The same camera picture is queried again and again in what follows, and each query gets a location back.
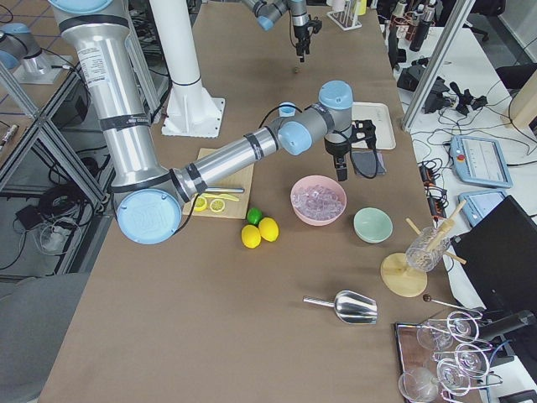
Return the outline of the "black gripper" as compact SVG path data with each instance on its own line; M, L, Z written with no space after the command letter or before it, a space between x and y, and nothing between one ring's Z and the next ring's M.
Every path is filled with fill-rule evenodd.
M295 36L294 46L299 62L305 61L310 45L312 34L318 34L322 28L322 22L318 17L312 18L310 14L291 15L291 23Z
M332 156L338 181L347 180L347 158L352 144L365 141L374 153L377 151L376 127L372 120L354 120L348 128L334 131L324 137L326 151Z

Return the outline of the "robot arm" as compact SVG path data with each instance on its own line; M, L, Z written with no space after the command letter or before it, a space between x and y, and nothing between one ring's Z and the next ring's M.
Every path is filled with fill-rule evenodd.
M305 61L305 56L310 53L310 42L313 34L318 34L322 28L322 22L318 18L312 18L307 11L306 1L303 0L243 0L244 4L256 18L258 25L269 31L286 14L289 14L291 25L291 44L299 62Z
M321 18L313 56L300 73L284 49L288 17L306 36L302 1L208 3L190 20L183 1L150 4L172 89L162 128L138 97L121 1L54 1L62 38L79 56L116 177L117 223L137 243L178 230L182 207L208 186L279 150L298 155L352 127L359 38Z

